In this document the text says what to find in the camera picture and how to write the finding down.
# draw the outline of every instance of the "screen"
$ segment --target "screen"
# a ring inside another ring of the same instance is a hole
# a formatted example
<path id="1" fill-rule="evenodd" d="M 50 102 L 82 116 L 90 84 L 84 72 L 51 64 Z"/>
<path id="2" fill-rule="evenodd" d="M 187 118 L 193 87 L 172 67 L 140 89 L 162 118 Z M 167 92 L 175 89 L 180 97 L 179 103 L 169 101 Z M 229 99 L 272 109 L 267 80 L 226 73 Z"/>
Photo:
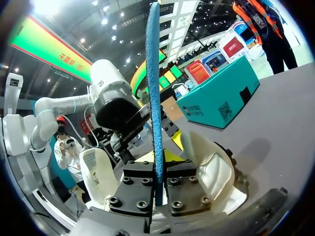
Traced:
<path id="1" fill-rule="evenodd" d="M 234 56 L 237 54 L 241 49 L 243 49 L 244 46 L 241 44 L 240 41 L 237 40 L 236 37 L 234 37 L 231 41 L 229 41 L 224 47 L 224 51 L 229 57 Z"/>
<path id="2" fill-rule="evenodd" d="M 171 72 L 176 78 L 179 78 L 182 75 L 181 71 L 175 65 L 172 66 Z"/>
<path id="3" fill-rule="evenodd" d="M 18 80 L 11 79 L 11 80 L 10 80 L 10 85 L 15 86 L 15 87 L 18 87 L 19 81 L 18 81 Z"/>
<path id="4" fill-rule="evenodd" d="M 244 39 L 245 42 L 247 42 L 248 40 L 250 40 L 251 38 L 254 37 L 253 33 L 250 31 L 249 28 L 247 28 L 246 30 L 244 30 L 241 33 L 241 37 Z"/>

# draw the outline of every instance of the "person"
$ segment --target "person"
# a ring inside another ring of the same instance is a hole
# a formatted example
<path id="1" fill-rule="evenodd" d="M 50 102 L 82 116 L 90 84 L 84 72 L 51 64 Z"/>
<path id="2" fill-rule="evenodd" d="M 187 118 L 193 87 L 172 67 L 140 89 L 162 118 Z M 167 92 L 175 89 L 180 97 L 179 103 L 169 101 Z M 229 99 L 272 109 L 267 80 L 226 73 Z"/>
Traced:
<path id="1" fill-rule="evenodd" d="M 217 73 L 218 72 L 218 69 L 217 67 L 214 65 L 214 64 L 211 64 L 211 70 L 214 72 L 214 73 Z"/>
<path id="2" fill-rule="evenodd" d="M 274 74 L 297 67 L 292 48 L 284 35 L 280 17 L 262 0 L 234 0 L 233 10 L 253 32 L 265 51 Z"/>
<path id="3" fill-rule="evenodd" d="M 86 203 L 91 199 L 81 173 L 79 154 L 82 151 L 82 146 L 75 138 L 66 135 L 64 117 L 57 117 L 57 123 L 57 141 L 54 146 L 57 164 L 60 169 L 68 169 L 70 171 L 76 184 L 84 191 L 82 200 Z"/>

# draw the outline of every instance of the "face mask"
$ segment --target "face mask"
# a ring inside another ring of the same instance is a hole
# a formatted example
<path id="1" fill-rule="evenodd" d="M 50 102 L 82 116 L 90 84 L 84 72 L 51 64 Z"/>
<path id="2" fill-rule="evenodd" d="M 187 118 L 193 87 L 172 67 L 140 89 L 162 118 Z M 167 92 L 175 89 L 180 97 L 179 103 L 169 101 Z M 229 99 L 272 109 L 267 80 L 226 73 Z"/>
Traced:
<path id="1" fill-rule="evenodd" d="M 65 128 L 64 128 L 64 126 L 59 126 L 57 132 L 58 132 L 58 134 L 61 134 L 61 135 L 64 134 L 64 133 L 65 133 Z"/>

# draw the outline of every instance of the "poster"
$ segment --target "poster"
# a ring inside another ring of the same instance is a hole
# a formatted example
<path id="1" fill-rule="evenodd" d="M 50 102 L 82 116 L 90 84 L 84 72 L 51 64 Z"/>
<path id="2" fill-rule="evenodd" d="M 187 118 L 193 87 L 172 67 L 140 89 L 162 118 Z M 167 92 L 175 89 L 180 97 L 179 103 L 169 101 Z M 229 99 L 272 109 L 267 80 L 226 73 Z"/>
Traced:
<path id="1" fill-rule="evenodd" d="M 242 50 L 244 46 L 241 44 L 240 41 L 237 40 L 236 37 L 232 38 L 231 41 L 229 41 L 224 47 L 224 51 L 229 57 L 234 56 L 237 54 L 240 50 Z"/>
<path id="2" fill-rule="evenodd" d="M 194 77 L 198 84 L 210 78 L 210 73 L 206 70 L 200 60 L 194 61 L 186 67 L 188 72 Z"/>

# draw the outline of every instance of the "blue abrasive strip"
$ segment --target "blue abrasive strip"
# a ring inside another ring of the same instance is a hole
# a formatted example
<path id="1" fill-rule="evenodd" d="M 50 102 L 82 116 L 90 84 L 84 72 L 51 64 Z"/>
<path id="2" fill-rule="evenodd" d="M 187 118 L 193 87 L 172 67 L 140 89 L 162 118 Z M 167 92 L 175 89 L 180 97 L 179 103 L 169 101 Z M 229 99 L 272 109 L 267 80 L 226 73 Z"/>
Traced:
<path id="1" fill-rule="evenodd" d="M 156 206 L 162 205 L 163 199 L 163 148 L 162 148 L 162 126 L 161 108 L 159 98 L 159 3 L 154 2 L 146 30 L 146 59 L 147 59 L 147 84 L 151 105 L 151 118 L 153 128 L 153 150 L 156 174 Z"/>

